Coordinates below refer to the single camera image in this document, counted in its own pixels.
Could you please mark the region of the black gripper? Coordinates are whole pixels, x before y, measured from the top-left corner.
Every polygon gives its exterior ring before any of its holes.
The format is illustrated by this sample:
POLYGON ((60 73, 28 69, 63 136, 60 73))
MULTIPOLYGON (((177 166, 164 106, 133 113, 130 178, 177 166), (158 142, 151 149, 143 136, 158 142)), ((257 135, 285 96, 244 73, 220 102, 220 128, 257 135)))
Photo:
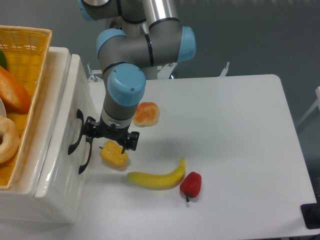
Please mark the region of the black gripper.
POLYGON ((121 154, 126 150, 135 151, 137 149, 140 133, 138 131, 128 132, 130 125, 125 127, 111 127, 110 123, 104 122, 100 117, 99 122, 88 116, 83 127, 83 134, 85 141, 92 143, 94 138, 107 138, 116 141, 122 146, 121 154))

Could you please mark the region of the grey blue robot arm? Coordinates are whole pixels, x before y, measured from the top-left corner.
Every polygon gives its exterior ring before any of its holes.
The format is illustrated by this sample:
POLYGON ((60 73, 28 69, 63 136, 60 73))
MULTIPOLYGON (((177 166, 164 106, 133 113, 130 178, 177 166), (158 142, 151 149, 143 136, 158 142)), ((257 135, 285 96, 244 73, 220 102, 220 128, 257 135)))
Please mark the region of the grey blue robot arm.
POLYGON ((101 116, 96 121, 77 113, 82 121, 80 136, 86 142, 108 138, 123 150, 135 150, 139 133, 128 129, 145 92, 143 69, 192 59, 194 32, 181 25, 173 0, 80 0, 78 5, 83 16, 93 21, 119 17, 135 27, 146 26, 136 36, 123 27, 98 35, 96 52, 105 86, 101 116))

